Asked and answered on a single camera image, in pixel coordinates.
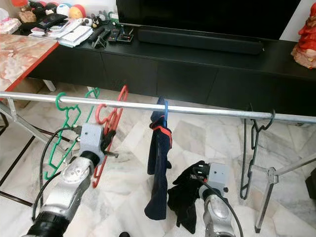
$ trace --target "clothes rack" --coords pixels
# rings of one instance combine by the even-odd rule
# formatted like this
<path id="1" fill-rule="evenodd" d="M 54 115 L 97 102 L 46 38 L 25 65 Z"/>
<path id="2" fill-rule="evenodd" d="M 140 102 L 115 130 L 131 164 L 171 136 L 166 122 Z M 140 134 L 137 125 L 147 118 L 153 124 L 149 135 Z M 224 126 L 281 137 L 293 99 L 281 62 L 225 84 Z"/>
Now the clothes rack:
<path id="1" fill-rule="evenodd" d="M 39 95 L 31 93 L 19 93 L 19 92 L 0 92 L 0 98 L 17 99 L 17 100 L 30 100 L 38 102 L 52 102 L 55 103 L 56 96 L 54 95 Z M 106 104 L 108 107 L 114 108 L 130 108 L 130 109 L 142 109 L 151 111 L 165 111 L 165 105 L 157 104 L 144 104 L 133 103 L 114 100 L 101 100 L 93 98 L 81 98 L 72 96 L 60 97 L 60 102 L 70 104 L 86 104 L 86 105 L 99 105 Z M 183 107 L 183 106 L 168 106 L 168 112 L 171 113 L 185 113 L 196 115 L 214 115 L 214 116 L 228 116 L 237 117 L 243 119 L 271 119 L 271 113 L 252 112 L 252 111 L 239 111 L 239 110 L 221 110 L 221 109 L 208 109 L 208 108 L 196 108 L 196 107 Z M 286 115 L 276 114 L 275 121 L 286 121 L 295 123 L 316 123 L 316 117 L 312 116 L 300 116 L 300 115 Z"/>
<path id="2" fill-rule="evenodd" d="M 33 126 L 23 120 L 18 116 L 13 99 L 17 100 L 29 100 L 29 101 L 38 101 L 38 102 L 51 102 L 55 103 L 56 96 L 54 95 L 40 95 L 40 94 L 31 94 L 31 93 L 19 93 L 19 92 L 0 92 L 0 98 L 6 98 L 9 101 L 10 109 L 0 101 L 0 112 L 12 118 L 15 122 L 20 124 L 26 130 L 31 132 L 34 136 L 38 137 L 39 133 Z M 151 110 L 151 111 L 162 111 L 166 110 L 165 105 L 158 104 L 145 104 L 145 103 L 133 103 L 133 102 L 124 102 L 124 101 L 113 101 L 113 100 L 102 100 L 94 98 L 80 98 L 80 97 L 71 97 L 71 96 L 62 96 L 60 97 L 60 102 L 69 103 L 69 104 L 86 104 L 86 105 L 99 105 L 106 104 L 108 107 L 114 108 L 130 108 L 130 109 L 142 109 L 142 110 Z M 197 114 L 197 115 L 212 115 L 212 116 L 226 116 L 226 117 L 235 117 L 242 119 L 271 119 L 274 116 L 274 121 L 283 121 L 283 122 L 293 122 L 293 123 L 316 123 L 316 117 L 311 116 L 299 116 L 299 115 L 286 115 L 286 114 L 271 114 L 263 112 L 252 112 L 252 111 L 238 111 L 238 110 L 222 110 L 222 109 L 209 109 L 209 108 L 196 108 L 196 107 L 183 107 L 183 106 L 171 106 L 167 107 L 168 112 L 171 113 L 186 113 L 186 114 Z M 40 133 L 40 140 L 46 142 L 47 138 L 43 138 L 43 135 Z M 266 191 L 264 194 L 263 202 L 261 209 L 259 211 L 259 217 L 255 225 L 256 232 L 260 232 L 261 225 L 268 207 L 270 200 L 271 192 L 275 184 L 278 183 L 278 177 L 287 172 L 290 172 L 294 169 L 302 167 L 306 164 L 309 164 L 313 161 L 316 161 L 316 154 L 312 154 L 306 158 L 301 158 L 295 163 L 292 163 L 284 168 L 276 170 L 274 167 L 263 168 L 253 165 L 253 168 L 264 171 L 268 177 L 268 183 Z"/>

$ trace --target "blue hanger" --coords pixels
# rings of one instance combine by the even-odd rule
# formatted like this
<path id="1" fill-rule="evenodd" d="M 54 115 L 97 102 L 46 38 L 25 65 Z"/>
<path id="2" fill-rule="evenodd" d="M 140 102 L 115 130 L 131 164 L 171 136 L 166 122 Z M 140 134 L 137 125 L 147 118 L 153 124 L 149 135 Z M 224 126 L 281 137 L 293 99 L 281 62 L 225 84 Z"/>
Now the blue hanger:
<path id="1" fill-rule="evenodd" d="M 164 126 L 164 127 L 167 127 L 167 120 L 168 120 L 168 101 L 165 100 L 164 105 L 165 105 L 165 108 L 164 108 L 163 126 Z"/>

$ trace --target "black tv cabinet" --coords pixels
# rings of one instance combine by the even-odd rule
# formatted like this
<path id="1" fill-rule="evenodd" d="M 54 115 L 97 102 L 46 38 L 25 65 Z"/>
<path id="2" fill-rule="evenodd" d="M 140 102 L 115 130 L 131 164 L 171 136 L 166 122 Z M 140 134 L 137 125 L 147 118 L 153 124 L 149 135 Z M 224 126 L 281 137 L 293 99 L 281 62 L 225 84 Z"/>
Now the black tv cabinet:
<path id="1" fill-rule="evenodd" d="M 294 42 L 264 41 L 265 51 L 246 55 L 140 42 L 93 49 L 58 46 L 30 76 L 51 81 L 165 96 L 213 106 L 316 116 L 316 70 L 290 55 Z"/>

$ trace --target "television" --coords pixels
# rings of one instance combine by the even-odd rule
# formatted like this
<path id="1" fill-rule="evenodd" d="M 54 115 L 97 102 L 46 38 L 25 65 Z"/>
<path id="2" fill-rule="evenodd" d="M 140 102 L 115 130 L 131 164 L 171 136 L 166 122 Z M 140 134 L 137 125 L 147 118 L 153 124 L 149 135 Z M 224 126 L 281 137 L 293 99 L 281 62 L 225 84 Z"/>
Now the television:
<path id="1" fill-rule="evenodd" d="M 117 0 L 119 21 L 278 40 L 300 0 Z"/>

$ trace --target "soundbar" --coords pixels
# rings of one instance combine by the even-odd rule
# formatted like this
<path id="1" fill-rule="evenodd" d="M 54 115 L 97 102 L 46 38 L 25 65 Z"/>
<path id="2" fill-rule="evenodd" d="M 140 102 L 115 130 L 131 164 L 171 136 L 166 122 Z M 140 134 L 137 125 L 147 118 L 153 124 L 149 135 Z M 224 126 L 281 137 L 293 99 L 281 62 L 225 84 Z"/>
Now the soundbar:
<path id="1" fill-rule="evenodd" d="M 138 39 L 142 42 L 233 53 L 256 55 L 263 51 L 263 44 L 258 39 L 152 26 L 139 27 Z"/>

